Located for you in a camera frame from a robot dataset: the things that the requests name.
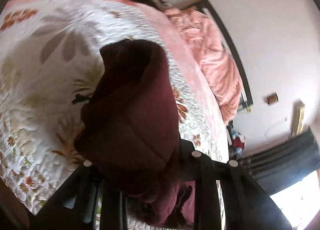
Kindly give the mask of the floral quilted bedspread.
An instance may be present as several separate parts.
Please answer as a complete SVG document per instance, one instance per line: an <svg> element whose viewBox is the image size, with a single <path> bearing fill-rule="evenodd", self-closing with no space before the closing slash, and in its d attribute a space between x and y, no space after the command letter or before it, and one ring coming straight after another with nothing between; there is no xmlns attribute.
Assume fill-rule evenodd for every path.
<svg viewBox="0 0 320 230"><path fill-rule="evenodd" d="M73 148L81 105L72 100L90 96L104 72L99 52L65 61L62 52L72 38L1 33L1 179L32 215L82 160ZM224 123L209 125L185 80L173 84L170 78L170 84L181 136L211 158L227 161Z"/></svg>

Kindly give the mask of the maroon pants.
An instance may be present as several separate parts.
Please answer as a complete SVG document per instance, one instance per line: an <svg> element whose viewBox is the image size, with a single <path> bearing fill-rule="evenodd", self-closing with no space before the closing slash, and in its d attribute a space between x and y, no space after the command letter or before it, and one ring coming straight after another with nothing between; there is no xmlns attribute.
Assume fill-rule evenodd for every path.
<svg viewBox="0 0 320 230"><path fill-rule="evenodd" d="M81 109L75 149L133 198L140 220L191 228L195 184L180 178L179 116L164 50L127 39L100 54L105 72Z"/></svg>

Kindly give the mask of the dark wooden headboard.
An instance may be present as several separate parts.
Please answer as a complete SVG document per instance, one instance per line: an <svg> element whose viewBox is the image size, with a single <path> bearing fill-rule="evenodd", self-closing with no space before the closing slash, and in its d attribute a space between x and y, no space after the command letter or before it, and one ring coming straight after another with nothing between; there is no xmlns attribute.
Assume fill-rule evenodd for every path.
<svg viewBox="0 0 320 230"><path fill-rule="evenodd" d="M134 0L134 1L147 4L158 10L162 10L165 6L170 5L170 3L167 0ZM239 53L236 49L236 46L227 28L225 27L222 19L220 18L216 10L213 8L209 0L188 0L186 3L183 3L182 6L180 7L180 9L182 10L185 10L188 8L193 8L205 14L218 26L221 32L222 45L231 53L231 56L233 57L238 67L240 76L242 78L244 89L241 91L240 104L238 107L238 111L246 110L248 113L250 113L252 111L253 99L252 99L251 90L249 88L248 79L247 79L242 61L240 59Z"/></svg>

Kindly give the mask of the crumpled pink blanket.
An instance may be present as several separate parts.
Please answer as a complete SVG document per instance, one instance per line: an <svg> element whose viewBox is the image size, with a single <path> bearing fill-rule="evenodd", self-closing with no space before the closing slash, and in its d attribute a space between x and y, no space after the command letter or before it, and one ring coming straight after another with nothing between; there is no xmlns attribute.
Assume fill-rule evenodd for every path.
<svg viewBox="0 0 320 230"><path fill-rule="evenodd" d="M244 85L235 60L222 45L220 29L208 16L191 8L172 7L164 13L191 50L228 124L237 114Z"/></svg>

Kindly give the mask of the cluttered right nightstand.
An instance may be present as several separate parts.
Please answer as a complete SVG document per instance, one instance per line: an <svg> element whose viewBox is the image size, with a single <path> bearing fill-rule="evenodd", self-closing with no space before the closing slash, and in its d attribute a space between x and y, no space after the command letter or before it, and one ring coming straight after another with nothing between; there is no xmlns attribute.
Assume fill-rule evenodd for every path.
<svg viewBox="0 0 320 230"><path fill-rule="evenodd" d="M244 149L246 138L243 134L234 130L233 121L227 124L228 133L228 153L230 160L236 160L238 156L241 156Z"/></svg>

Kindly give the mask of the wall switch plate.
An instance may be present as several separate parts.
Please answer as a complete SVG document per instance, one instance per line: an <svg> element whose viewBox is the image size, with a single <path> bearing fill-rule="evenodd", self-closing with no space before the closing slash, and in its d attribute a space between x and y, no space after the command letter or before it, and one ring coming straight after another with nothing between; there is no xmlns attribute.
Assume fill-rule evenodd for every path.
<svg viewBox="0 0 320 230"><path fill-rule="evenodd" d="M278 102L278 95L276 92L270 94L269 96L266 97L266 100L265 102L268 104L268 105L272 105L272 104L275 104Z"/></svg>

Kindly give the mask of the dark patterned curtain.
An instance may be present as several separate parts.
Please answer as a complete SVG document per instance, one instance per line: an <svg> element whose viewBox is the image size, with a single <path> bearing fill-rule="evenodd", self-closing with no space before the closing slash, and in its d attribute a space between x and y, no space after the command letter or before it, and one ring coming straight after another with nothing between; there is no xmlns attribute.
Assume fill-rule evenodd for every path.
<svg viewBox="0 0 320 230"><path fill-rule="evenodd" d="M308 129L273 148L238 158L238 162L268 195L273 195L319 169L319 146Z"/></svg>

